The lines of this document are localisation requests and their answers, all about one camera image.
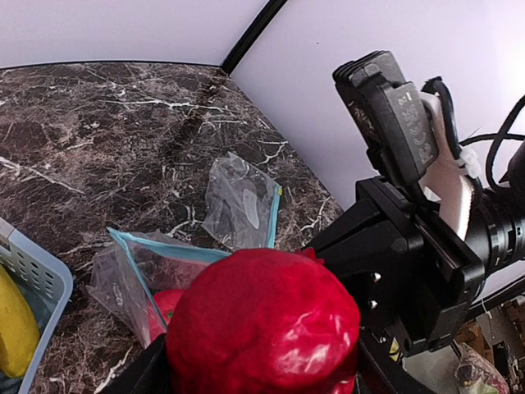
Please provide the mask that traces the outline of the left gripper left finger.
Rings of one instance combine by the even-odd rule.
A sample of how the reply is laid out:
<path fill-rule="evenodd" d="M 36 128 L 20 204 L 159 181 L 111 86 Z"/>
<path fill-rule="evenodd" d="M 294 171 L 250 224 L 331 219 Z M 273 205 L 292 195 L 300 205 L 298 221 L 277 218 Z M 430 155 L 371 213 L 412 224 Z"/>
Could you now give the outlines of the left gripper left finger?
<path fill-rule="evenodd" d="M 171 392 L 169 364 L 166 354 L 166 335 L 159 335 L 143 349 L 102 394 L 167 394 Z"/>

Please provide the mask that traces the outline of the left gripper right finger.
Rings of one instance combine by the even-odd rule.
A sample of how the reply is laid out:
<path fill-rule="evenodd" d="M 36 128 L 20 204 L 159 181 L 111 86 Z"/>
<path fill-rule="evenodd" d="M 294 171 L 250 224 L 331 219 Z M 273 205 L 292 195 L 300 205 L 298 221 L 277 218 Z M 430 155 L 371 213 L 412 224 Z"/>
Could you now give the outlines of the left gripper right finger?
<path fill-rule="evenodd" d="M 361 328 L 355 393 L 432 394 L 390 357 L 392 337 Z"/>

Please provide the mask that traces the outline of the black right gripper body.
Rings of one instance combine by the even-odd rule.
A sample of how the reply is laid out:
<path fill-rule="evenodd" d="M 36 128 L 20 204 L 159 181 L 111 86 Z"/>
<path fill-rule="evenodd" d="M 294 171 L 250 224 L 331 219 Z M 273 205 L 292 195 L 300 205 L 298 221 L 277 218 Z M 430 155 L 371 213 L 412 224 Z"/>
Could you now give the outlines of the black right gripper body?
<path fill-rule="evenodd" d="M 436 213 L 382 178 L 309 243 L 356 301 L 362 327 L 405 355 L 447 346 L 485 276 L 483 262 Z"/>

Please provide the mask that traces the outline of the red apple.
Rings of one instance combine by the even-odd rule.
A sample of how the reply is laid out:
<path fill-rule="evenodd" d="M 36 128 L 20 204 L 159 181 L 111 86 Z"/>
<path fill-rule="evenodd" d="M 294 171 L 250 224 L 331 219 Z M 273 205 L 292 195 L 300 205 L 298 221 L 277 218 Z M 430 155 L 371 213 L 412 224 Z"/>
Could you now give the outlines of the red apple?
<path fill-rule="evenodd" d="M 148 306 L 150 341 L 154 341 L 159 335 L 166 331 L 158 316 L 158 312 L 160 312 L 163 321 L 168 324 L 171 321 L 174 309 L 184 292 L 184 290 L 180 289 L 165 290 L 159 291 L 153 296 L 157 309 L 152 305 Z"/>
<path fill-rule="evenodd" d="M 184 291 L 167 329 L 176 393 L 351 393 L 360 313 L 312 250 L 240 250 Z"/>

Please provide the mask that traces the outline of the clear zip top bag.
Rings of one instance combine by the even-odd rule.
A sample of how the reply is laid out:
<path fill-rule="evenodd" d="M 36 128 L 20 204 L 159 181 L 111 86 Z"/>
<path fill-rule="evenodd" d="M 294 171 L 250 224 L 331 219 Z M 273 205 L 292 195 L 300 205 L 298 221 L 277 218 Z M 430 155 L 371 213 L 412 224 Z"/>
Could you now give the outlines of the clear zip top bag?
<path fill-rule="evenodd" d="M 159 291 L 189 288 L 210 264 L 229 254 L 153 233 L 107 229 L 112 243 L 93 257 L 88 293 L 150 345 L 148 306 Z"/>

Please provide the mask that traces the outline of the yellow banana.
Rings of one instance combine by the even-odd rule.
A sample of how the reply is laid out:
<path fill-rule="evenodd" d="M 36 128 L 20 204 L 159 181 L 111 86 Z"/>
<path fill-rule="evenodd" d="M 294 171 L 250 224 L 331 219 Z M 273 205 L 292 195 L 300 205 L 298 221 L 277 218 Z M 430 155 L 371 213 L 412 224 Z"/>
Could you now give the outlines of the yellow banana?
<path fill-rule="evenodd" d="M 39 338 L 32 309 L 6 269 L 1 267 L 1 371 L 9 378 L 23 377 Z"/>

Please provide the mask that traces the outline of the blue plastic basket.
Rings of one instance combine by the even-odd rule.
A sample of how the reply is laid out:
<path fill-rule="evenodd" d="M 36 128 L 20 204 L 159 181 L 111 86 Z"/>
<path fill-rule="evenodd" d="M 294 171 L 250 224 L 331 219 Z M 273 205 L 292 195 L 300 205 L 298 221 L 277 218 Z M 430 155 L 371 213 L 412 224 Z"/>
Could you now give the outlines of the blue plastic basket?
<path fill-rule="evenodd" d="M 1 267 L 16 284 L 39 329 L 39 342 L 25 374 L 1 373 L 2 393 L 27 393 L 73 292 L 69 268 L 5 219 L 1 220 Z"/>

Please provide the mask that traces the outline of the right black frame post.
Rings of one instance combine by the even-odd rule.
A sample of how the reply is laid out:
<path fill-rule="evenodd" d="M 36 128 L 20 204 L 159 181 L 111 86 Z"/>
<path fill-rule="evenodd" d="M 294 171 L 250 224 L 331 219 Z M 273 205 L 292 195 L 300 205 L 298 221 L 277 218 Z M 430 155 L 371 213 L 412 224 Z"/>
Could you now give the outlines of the right black frame post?
<path fill-rule="evenodd" d="M 222 61 L 220 68 L 227 75 L 230 75 L 236 69 L 247 52 L 252 48 L 263 31 L 286 3 L 286 0 L 268 0 L 266 2 Z"/>

